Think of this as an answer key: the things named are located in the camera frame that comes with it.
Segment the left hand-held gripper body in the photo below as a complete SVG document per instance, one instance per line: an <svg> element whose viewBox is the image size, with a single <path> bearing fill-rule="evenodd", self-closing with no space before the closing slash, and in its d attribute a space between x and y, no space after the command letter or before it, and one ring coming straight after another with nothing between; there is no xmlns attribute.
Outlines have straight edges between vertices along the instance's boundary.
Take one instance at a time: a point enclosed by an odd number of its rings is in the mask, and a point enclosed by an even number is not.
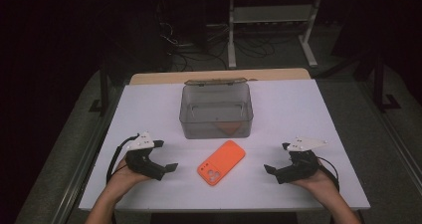
<svg viewBox="0 0 422 224"><path fill-rule="evenodd" d="M127 167L149 178L161 180L166 170L149 158L154 149L153 139L147 131L138 135L127 147L125 155Z"/></svg>

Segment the aluminium rail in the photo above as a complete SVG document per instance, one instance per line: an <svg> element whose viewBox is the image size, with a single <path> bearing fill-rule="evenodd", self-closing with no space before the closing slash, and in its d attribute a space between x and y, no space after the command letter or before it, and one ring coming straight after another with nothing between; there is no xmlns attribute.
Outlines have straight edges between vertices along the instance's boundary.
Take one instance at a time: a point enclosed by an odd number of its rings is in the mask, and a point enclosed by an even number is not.
<svg viewBox="0 0 422 224"><path fill-rule="evenodd" d="M65 125L55 156L55 166L62 172L64 191L49 224L67 224L84 192L87 178L122 93L121 87L103 90L86 87Z"/></svg>
<svg viewBox="0 0 422 224"><path fill-rule="evenodd" d="M359 88L392 140L393 146L416 189L422 195L422 165L418 163L417 158L412 154L393 121L388 117L388 111L401 111L402 106L391 94L381 95L381 104L379 105L374 97L375 92L367 83L359 83Z"/></svg>

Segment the clear grey storage box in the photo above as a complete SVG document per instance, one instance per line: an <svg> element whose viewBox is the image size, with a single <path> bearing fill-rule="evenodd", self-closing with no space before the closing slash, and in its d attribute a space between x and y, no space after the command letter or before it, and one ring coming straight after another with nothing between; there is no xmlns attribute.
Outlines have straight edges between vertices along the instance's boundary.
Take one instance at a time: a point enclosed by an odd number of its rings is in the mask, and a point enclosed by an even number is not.
<svg viewBox="0 0 422 224"><path fill-rule="evenodd" d="M185 85L179 120L188 139L243 138L254 118L246 82Z"/></svg>

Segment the person's left hand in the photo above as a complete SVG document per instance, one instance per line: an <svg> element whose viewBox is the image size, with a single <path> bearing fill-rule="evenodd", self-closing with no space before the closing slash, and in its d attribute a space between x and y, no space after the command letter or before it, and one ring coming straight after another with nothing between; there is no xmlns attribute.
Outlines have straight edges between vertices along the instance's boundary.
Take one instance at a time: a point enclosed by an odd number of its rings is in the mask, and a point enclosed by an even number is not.
<svg viewBox="0 0 422 224"><path fill-rule="evenodd" d="M113 193L123 195L136 184L146 180L149 180L149 177L132 171L127 167L126 161L122 159L107 183L107 187Z"/></svg>

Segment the black metal stand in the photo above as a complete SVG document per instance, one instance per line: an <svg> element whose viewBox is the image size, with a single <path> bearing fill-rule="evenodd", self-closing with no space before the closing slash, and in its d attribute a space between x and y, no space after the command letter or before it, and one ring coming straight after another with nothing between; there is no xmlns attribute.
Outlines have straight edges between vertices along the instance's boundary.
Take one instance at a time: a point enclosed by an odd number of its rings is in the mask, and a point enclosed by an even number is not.
<svg viewBox="0 0 422 224"><path fill-rule="evenodd" d="M393 95L383 93L384 63L381 55L377 54L374 65L373 100L381 112L400 109L400 104Z"/></svg>
<svg viewBox="0 0 422 224"><path fill-rule="evenodd" d="M100 116L103 116L108 108L108 78L104 61L100 63L100 90L101 98L93 101L89 112L98 112Z"/></svg>

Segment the orange phone case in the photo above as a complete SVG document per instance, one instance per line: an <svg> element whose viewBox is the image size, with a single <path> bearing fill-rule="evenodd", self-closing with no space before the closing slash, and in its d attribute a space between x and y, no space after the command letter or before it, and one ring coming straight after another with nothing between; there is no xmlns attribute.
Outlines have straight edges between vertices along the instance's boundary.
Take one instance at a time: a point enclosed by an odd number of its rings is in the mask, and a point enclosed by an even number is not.
<svg viewBox="0 0 422 224"><path fill-rule="evenodd" d="M198 167L197 173L210 186L219 183L246 155L233 140L224 142Z"/></svg>

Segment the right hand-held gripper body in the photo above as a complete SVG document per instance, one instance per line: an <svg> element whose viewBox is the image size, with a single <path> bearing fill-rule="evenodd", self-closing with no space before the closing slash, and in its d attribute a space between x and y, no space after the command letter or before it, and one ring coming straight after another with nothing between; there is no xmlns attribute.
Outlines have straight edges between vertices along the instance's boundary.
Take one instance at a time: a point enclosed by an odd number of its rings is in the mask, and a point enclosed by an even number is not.
<svg viewBox="0 0 422 224"><path fill-rule="evenodd" d="M315 174L318 161L314 149L327 145L326 140L300 136L289 143L291 145L286 151L291 157L292 164L277 170L277 180L280 184L308 178Z"/></svg>

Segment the clear storage box lid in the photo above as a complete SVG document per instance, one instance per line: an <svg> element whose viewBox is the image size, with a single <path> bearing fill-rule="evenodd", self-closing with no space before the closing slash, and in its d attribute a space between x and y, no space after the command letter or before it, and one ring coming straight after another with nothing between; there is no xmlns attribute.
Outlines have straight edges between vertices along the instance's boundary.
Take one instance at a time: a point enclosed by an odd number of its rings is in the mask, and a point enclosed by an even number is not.
<svg viewBox="0 0 422 224"><path fill-rule="evenodd" d="M248 80L246 78L234 78L234 79L207 79L207 80L188 80L184 83L186 86L219 86L219 85L228 85L232 86L234 84L246 83Z"/></svg>

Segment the white metal stand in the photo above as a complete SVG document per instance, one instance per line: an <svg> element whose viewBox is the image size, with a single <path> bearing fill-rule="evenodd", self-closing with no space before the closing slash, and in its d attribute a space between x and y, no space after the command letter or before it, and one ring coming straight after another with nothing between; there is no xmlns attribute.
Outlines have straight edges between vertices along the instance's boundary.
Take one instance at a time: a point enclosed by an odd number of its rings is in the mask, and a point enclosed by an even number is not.
<svg viewBox="0 0 422 224"><path fill-rule="evenodd" d="M247 23L266 22L305 22L307 28L298 35L305 57L311 68L317 66L309 39L314 27L321 0L314 0L313 4L304 5L278 5L278 6L252 6L237 7L235 0L229 3L229 40L228 40L228 64L230 69L236 69L236 53L234 44L234 25Z"/></svg>

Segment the person's right hand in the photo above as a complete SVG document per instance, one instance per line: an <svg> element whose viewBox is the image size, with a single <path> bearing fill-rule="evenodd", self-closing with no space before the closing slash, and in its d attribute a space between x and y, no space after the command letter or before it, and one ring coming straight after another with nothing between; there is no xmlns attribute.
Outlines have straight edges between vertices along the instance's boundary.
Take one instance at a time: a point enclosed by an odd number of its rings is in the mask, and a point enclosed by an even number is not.
<svg viewBox="0 0 422 224"><path fill-rule="evenodd" d="M293 181L293 184L308 191L316 200L323 200L337 192L334 183L320 168L312 176Z"/></svg>

